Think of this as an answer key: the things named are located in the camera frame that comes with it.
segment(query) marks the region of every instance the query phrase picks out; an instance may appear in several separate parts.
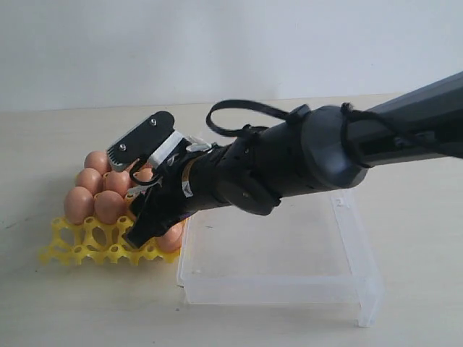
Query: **clear plastic box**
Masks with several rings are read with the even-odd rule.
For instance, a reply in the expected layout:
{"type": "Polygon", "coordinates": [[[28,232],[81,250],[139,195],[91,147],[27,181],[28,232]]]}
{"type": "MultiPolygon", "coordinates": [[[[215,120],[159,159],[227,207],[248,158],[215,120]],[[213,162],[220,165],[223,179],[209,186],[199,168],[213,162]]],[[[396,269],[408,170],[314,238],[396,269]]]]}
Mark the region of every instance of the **clear plastic box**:
{"type": "Polygon", "coordinates": [[[177,280],[191,304],[358,303],[362,327],[383,298],[351,189],[287,198],[266,217],[236,207],[197,213],[177,280]]]}

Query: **transparent plastic container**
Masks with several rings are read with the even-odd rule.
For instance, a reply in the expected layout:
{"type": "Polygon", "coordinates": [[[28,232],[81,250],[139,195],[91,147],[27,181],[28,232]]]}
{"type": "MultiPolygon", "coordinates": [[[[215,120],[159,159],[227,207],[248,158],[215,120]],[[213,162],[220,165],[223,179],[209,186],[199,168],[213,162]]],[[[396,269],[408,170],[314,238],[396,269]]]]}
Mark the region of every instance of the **transparent plastic container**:
{"type": "Polygon", "coordinates": [[[236,207],[197,213],[177,280],[191,304],[358,303],[362,327],[383,298],[351,189],[287,198],[266,217],[236,207]]]}

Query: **yellow egg tray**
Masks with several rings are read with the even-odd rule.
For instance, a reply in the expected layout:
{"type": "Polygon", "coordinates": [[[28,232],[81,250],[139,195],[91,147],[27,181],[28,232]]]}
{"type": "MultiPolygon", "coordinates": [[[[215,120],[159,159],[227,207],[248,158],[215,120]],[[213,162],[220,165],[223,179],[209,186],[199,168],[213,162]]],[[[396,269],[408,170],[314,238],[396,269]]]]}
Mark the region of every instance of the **yellow egg tray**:
{"type": "Polygon", "coordinates": [[[128,216],[120,217],[111,225],[95,217],[88,217],[78,226],[67,222],[64,217],[55,218],[51,221],[51,243],[42,249],[39,259],[43,264],[56,259],[63,265],[81,265],[82,260],[88,257],[102,265],[106,259],[116,264],[121,257],[126,257],[132,265],[138,265],[141,258],[153,260],[161,257],[172,263],[179,256],[179,249],[172,253],[160,251],[155,239],[151,239],[141,249],[131,248],[122,235],[132,225],[133,221],[128,216]],[[66,242],[61,237],[63,233],[72,233],[74,244],[66,242]]]}

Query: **table surface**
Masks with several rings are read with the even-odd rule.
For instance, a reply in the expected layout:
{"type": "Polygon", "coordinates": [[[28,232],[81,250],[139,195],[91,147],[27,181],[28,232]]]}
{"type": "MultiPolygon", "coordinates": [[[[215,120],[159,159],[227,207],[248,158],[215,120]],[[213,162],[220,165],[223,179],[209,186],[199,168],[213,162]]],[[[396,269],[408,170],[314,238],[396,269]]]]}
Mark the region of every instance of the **table surface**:
{"type": "MultiPolygon", "coordinates": [[[[281,100],[291,109],[393,95],[281,100]]],[[[216,140],[210,105],[0,113],[0,346],[460,346],[463,339],[463,161],[374,168],[357,188],[386,297],[375,326],[324,310],[188,306],[177,265],[38,263],[49,223],[91,150],[106,149],[159,109],[184,134],[216,140]]],[[[223,112],[224,126],[272,122],[223,112]]]]}

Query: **white wall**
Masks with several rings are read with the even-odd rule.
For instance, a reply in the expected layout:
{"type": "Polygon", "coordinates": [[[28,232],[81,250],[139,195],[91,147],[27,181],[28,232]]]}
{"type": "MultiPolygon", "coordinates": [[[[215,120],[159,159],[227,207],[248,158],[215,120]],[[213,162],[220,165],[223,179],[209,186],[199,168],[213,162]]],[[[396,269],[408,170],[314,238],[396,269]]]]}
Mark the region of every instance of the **white wall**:
{"type": "Polygon", "coordinates": [[[406,91],[463,69],[460,0],[3,0],[0,111],[406,91]]]}

